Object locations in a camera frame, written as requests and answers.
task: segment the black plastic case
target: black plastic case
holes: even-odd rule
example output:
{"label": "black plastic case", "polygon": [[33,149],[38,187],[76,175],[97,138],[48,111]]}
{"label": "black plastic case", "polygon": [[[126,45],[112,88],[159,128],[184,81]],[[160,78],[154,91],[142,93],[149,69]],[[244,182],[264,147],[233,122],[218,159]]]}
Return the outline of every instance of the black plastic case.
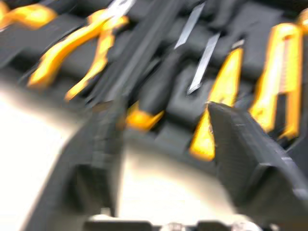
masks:
{"label": "black plastic case", "polygon": [[[79,28],[83,25],[86,16],[106,7],[109,2],[110,0],[79,0],[77,7],[70,14],[60,15],[37,31],[30,31],[15,24],[9,26],[1,32],[0,36],[0,77],[14,83],[20,81],[21,77],[39,61],[48,47]],[[26,231],[81,230],[86,219],[90,215],[98,214],[102,207],[111,208],[112,215],[115,215],[119,166],[122,160],[121,148],[124,139],[156,147],[182,162],[207,173],[217,174],[218,178],[224,182],[221,175],[223,161],[218,162],[218,165],[214,161],[200,161],[188,152],[193,131],[203,112],[204,103],[215,76],[232,44],[241,36],[245,36],[241,94],[236,107],[242,111],[247,109],[253,100],[254,84],[264,68],[271,28],[280,22],[295,22],[298,12],[307,7],[308,3],[306,0],[247,1],[231,21],[227,34],[219,39],[210,69],[205,76],[205,83],[194,96],[189,98],[185,96],[185,89],[193,77],[207,40],[214,34],[208,26],[208,18],[202,14],[187,41],[189,58],[181,67],[164,120],[159,123],[157,129],[149,133],[130,129],[124,131],[128,107],[134,103],[140,87],[149,77],[149,73],[159,64],[162,54],[166,53],[168,46],[178,39],[189,13],[197,2],[137,0],[128,13],[132,21],[130,27],[117,36],[116,44],[108,54],[112,62],[89,94],[70,103],[63,101],[66,91],[88,70],[95,53],[97,42],[95,39],[78,47],[63,63],[55,84],[47,91],[39,93],[60,101],[63,107],[90,110],[92,116],[64,149],[29,219]],[[306,65],[304,65],[303,76],[306,76],[307,72],[305,67]],[[303,82],[303,88],[306,89],[307,78],[304,78]],[[301,171],[300,174],[304,173],[307,177],[305,160],[308,97],[306,92],[306,90],[303,91],[301,136],[287,150],[287,154],[283,150],[280,151],[292,157]],[[270,158],[266,160],[270,165],[277,167]],[[237,165],[231,167],[230,173]],[[249,194],[242,197],[243,200],[249,201],[246,204],[242,202],[237,204],[236,198],[239,194],[232,194],[227,184],[225,187],[239,210],[251,215],[259,223],[270,222],[270,220],[265,218],[267,213],[263,213],[260,217],[263,209],[258,210],[258,205],[266,205],[271,212],[268,214],[272,215],[279,212],[279,204],[284,202],[288,208],[288,206],[292,207],[292,202],[296,201],[295,206],[305,210],[305,205],[302,206],[301,201],[296,200],[298,197],[293,191],[294,185],[290,183],[287,172],[284,172],[283,176],[279,173],[270,176],[262,178],[254,185],[259,189],[259,195],[253,197]],[[282,192],[288,193],[287,197],[279,197],[274,203],[267,205],[266,202],[274,199],[271,189],[277,193],[283,185],[273,184],[271,187],[272,183],[277,179],[282,179],[281,182],[284,182],[285,178],[288,179],[286,188],[282,188]],[[307,179],[300,180],[300,184],[305,186]],[[280,218],[284,215],[278,214],[278,220],[281,221]],[[108,225],[109,223],[87,223],[84,230],[108,230]],[[226,229],[221,224],[214,227],[216,230]],[[207,225],[199,225],[197,230],[206,231],[208,228],[213,229]],[[117,227],[117,229],[158,230],[159,227],[151,227],[146,223],[143,227],[131,228],[127,224],[124,228]]]}

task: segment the yellow pliers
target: yellow pliers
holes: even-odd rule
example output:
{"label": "yellow pliers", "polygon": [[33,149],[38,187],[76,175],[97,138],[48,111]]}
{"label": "yellow pliers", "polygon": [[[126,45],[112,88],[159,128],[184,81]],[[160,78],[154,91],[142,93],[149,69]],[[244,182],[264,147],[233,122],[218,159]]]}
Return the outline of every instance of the yellow pliers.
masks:
{"label": "yellow pliers", "polygon": [[87,19],[88,25],[73,32],[62,41],[51,47],[41,58],[36,71],[30,76],[28,86],[43,89],[55,79],[61,63],[76,47],[99,36],[99,41],[92,65],[84,76],[66,96],[66,100],[80,93],[107,64],[107,52],[114,44],[113,29],[128,23],[123,16],[134,4],[134,0],[115,0],[107,9],[99,10]]}

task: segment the hand tool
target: hand tool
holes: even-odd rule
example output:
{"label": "hand tool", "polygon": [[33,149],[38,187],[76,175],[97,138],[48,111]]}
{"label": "hand tool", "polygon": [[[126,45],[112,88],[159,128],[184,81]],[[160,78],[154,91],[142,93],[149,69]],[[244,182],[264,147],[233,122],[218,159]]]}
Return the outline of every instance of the hand tool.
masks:
{"label": "hand tool", "polygon": [[194,91],[200,88],[202,78],[209,65],[211,56],[216,47],[220,34],[226,30],[227,24],[235,15],[235,12],[245,1],[246,0],[209,0],[208,4],[211,9],[209,8],[207,10],[213,12],[216,11],[215,18],[209,24],[209,27],[218,32],[213,35],[206,44],[204,53],[198,64],[195,76],[193,77],[192,83],[187,90],[188,95],[192,94]]}
{"label": "hand tool", "polygon": [[201,80],[210,62],[211,56],[216,47],[219,37],[220,37],[220,32],[216,33],[208,40],[206,44],[206,48],[198,64],[196,74],[194,75],[192,83],[187,90],[187,94],[193,93],[195,90],[199,89],[199,87],[201,86]]}
{"label": "hand tool", "polygon": [[154,1],[148,16],[133,34],[130,45],[104,72],[103,76],[108,78],[100,78],[86,98],[87,108],[102,101],[113,101],[118,94],[128,99],[184,2],[185,0]]}
{"label": "hand tool", "polygon": [[10,9],[7,4],[5,4],[4,1],[0,1],[0,30],[3,30],[10,23],[10,21],[6,17],[9,11]]}
{"label": "hand tool", "polygon": [[298,20],[304,34],[308,34],[308,8],[299,14]]}
{"label": "hand tool", "polygon": [[[242,39],[233,45],[232,51],[217,75],[208,97],[209,102],[234,106],[241,77],[243,43],[244,40]],[[192,155],[207,161],[211,161],[215,157],[215,143],[207,105],[195,131],[190,152]]]}
{"label": "hand tool", "polygon": [[275,129],[278,108],[285,108],[284,128],[278,139],[292,139],[299,133],[302,37],[302,30],[297,25],[282,23],[273,27],[264,72],[249,110],[263,130],[271,132]]}
{"label": "hand tool", "polygon": [[2,29],[11,23],[21,23],[31,29],[39,29],[59,14],[70,11],[75,0],[42,0],[36,4],[17,7],[4,15]]}
{"label": "hand tool", "polygon": [[139,100],[128,112],[126,122],[129,127],[148,131],[162,118],[179,63],[183,60],[184,43],[197,23],[204,5],[205,3],[202,3],[194,8],[174,49],[163,59],[160,67],[142,87]]}
{"label": "hand tool", "polygon": [[132,7],[135,0],[115,0],[106,10],[100,10],[88,17],[88,25],[73,32],[64,40],[51,47],[41,58],[37,70],[31,75],[28,86],[45,88],[50,85],[66,56],[76,47],[99,36],[98,47],[92,65],[85,77],[78,82],[65,96],[70,100],[80,93],[107,64],[107,52],[114,43],[113,29],[128,23],[123,17]]}

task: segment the black handle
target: black handle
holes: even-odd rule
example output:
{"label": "black handle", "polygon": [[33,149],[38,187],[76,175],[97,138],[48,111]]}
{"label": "black handle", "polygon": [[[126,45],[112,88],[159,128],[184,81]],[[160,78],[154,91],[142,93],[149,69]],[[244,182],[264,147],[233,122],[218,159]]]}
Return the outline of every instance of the black handle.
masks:
{"label": "black handle", "polygon": [[71,11],[77,4],[76,0],[42,0],[41,5],[53,9],[57,14]]}
{"label": "black handle", "polygon": [[[207,4],[211,5],[211,1],[217,2],[217,0],[208,0]],[[209,27],[224,32],[226,26],[230,23],[230,20],[235,16],[238,9],[247,0],[220,0],[219,7],[216,8],[216,14],[214,20],[209,24]]]}
{"label": "black handle", "polygon": [[185,50],[184,45],[172,50],[145,83],[139,93],[139,110],[156,115],[165,109]]}
{"label": "black handle", "polygon": [[2,0],[2,1],[9,6],[10,10],[13,10],[17,7],[27,6],[30,4],[37,3],[39,0]]}

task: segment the pliers handle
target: pliers handle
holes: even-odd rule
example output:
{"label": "pliers handle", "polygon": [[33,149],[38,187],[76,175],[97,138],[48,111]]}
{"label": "pliers handle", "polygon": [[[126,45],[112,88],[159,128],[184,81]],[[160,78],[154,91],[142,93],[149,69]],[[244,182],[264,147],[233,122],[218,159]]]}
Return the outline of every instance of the pliers handle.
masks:
{"label": "pliers handle", "polygon": [[37,70],[31,75],[28,86],[46,88],[53,81],[63,60],[78,46],[99,36],[98,48],[91,68],[76,87],[66,95],[66,99],[73,98],[88,81],[101,72],[107,63],[107,51],[114,43],[112,29],[128,23],[128,18],[120,17],[112,20],[108,10],[99,10],[88,17],[88,25],[73,32],[62,41],[51,47],[41,58]]}

